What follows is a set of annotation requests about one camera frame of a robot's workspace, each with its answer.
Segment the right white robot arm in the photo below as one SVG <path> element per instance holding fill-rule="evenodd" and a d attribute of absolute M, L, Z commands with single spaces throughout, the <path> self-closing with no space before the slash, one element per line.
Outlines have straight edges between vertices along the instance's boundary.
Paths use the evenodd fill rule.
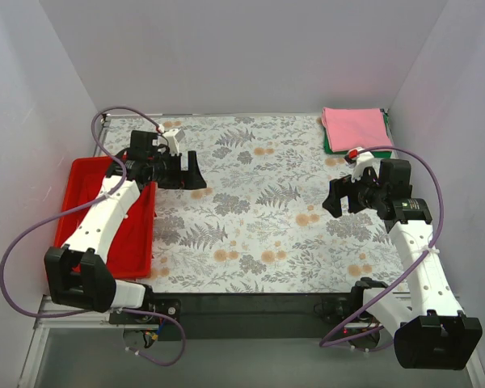
<path fill-rule="evenodd" d="M 352 173 L 329 183 L 323 207 L 341 217 L 341 200 L 347 199 L 350 214 L 376 211 L 394 244 L 403 274 L 391 285 L 361 280 L 349 304 L 351 315 L 329 331 L 319 344 L 336 346 L 333 339 L 353 319 L 375 318 L 393 338 L 394 352 L 405 369 L 462 370 L 482 337 L 478 318 L 465 314 L 454 296 L 435 244 L 441 228 L 423 199 L 412 197 L 411 164 L 383 159 L 373 169 L 370 152 L 353 150 L 346 156 Z"/>

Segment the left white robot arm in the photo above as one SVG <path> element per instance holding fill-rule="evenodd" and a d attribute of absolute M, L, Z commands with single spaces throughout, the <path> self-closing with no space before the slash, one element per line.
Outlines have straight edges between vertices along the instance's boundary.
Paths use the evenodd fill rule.
<path fill-rule="evenodd" d="M 129 147 L 118 152 L 106 170 L 97 201 L 64 243 L 45 254 L 53 302 L 96 312 L 128 308 L 138 323 L 155 316 L 148 287 L 115 279 L 107 267 L 108 252 L 128 211 L 152 183 L 172 190 L 206 188 L 195 151 L 188 151 L 187 166 L 181 166 L 179 143 L 184 136 L 177 128 L 131 133 Z"/>

